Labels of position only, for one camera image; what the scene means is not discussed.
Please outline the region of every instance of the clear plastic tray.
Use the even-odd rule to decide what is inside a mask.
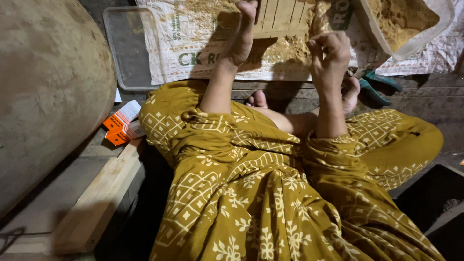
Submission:
[[[103,20],[121,88],[128,91],[158,89],[159,85],[151,84],[152,74],[145,40],[146,33],[156,36],[155,16],[151,8],[109,7],[103,12]]]
[[[454,6],[451,0],[424,0],[425,4],[427,4],[427,6],[440,17],[440,21],[434,27],[431,27],[411,38],[397,52],[393,53],[385,40],[382,31],[380,30],[377,19],[374,17],[369,8],[367,0],[357,0],[354,2],[358,5],[357,9],[364,9],[365,14],[367,15],[367,19],[365,19],[363,18],[363,14],[360,12],[356,13],[360,23],[362,25],[366,25],[367,23],[369,24],[370,30],[382,49],[397,61],[405,60],[415,52],[418,52],[424,45],[432,41],[446,28],[448,28],[454,20]]]

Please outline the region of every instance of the hand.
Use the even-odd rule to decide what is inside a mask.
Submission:
[[[258,2],[239,1],[236,5],[240,10],[240,19],[219,58],[229,60],[239,67],[248,58],[253,45],[253,26]]]
[[[312,55],[312,78],[321,94],[340,93],[351,58],[350,40],[343,31],[321,33],[308,41]],[[323,49],[327,56],[323,58]]]

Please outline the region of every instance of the sleeve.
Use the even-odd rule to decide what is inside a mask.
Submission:
[[[183,252],[199,255],[203,241],[190,237],[203,213],[214,209],[218,188],[229,181],[229,169],[237,160],[230,144],[235,130],[230,114],[192,109],[182,117],[186,127],[170,141],[174,179],[150,260],[160,254],[165,260],[176,260]]]
[[[356,140],[349,134],[331,139],[310,134],[303,159],[311,185],[339,212],[342,237],[374,260],[444,260],[367,175],[354,154]]]

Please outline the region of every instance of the orange box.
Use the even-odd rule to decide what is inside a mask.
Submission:
[[[132,100],[103,122],[109,131],[120,130],[139,116],[140,104]]]
[[[138,137],[145,135],[140,121],[136,120],[130,124],[123,125],[122,128],[106,132],[105,138],[115,146],[126,143]]]

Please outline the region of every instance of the patterned fabric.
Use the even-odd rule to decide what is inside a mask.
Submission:
[[[444,260],[386,192],[436,156],[436,127],[385,109],[300,140],[236,102],[201,112],[205,89],[164,85],[139,115],[174,168],[150,260]]]

